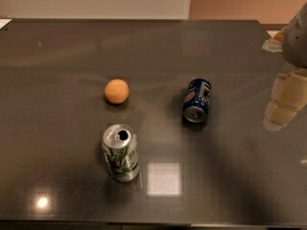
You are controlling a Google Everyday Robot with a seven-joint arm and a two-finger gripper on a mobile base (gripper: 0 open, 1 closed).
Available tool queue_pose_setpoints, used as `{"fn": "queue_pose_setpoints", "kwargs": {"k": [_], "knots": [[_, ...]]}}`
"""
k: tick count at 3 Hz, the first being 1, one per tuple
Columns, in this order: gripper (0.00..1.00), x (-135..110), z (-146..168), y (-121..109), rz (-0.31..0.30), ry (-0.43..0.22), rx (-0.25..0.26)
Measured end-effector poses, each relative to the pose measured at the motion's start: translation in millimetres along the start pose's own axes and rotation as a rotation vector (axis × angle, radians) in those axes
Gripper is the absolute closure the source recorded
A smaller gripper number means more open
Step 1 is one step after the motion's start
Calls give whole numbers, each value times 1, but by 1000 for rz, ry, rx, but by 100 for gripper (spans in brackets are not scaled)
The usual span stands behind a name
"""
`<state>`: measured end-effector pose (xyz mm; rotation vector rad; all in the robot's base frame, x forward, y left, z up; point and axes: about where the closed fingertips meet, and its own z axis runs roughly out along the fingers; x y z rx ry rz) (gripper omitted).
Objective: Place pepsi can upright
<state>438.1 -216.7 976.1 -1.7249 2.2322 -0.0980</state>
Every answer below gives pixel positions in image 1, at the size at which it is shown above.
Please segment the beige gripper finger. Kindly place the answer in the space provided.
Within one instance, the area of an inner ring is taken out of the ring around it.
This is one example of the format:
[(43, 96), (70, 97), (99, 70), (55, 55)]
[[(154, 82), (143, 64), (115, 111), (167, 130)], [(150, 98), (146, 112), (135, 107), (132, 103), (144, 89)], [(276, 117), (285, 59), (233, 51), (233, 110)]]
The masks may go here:
[(263, 126), (269, 131), (285, 127), (307, 104), (307, 69), (296, 68), (289, 74), (278, 74), (265, 111)]
[(282, 28), (278, 32), (272, 35), (266, 40), (262, 46), (262, 49), (272, 53), (279, 53), (283, 51), (283, 42), (286, 34), (286, 27)]

